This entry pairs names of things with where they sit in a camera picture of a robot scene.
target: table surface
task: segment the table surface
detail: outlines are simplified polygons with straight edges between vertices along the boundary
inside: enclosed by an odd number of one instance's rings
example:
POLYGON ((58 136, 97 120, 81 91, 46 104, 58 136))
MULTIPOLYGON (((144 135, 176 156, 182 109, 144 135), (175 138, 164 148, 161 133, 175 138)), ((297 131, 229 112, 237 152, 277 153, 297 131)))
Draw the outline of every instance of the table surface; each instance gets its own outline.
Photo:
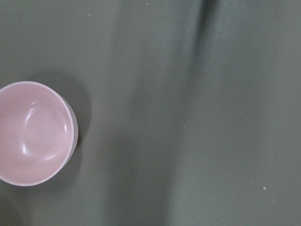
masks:
POLYGON ((0 181, 0 225, 299 226, 301 1, 0 2, 0 87, 61 94, 79 143, 0 181))

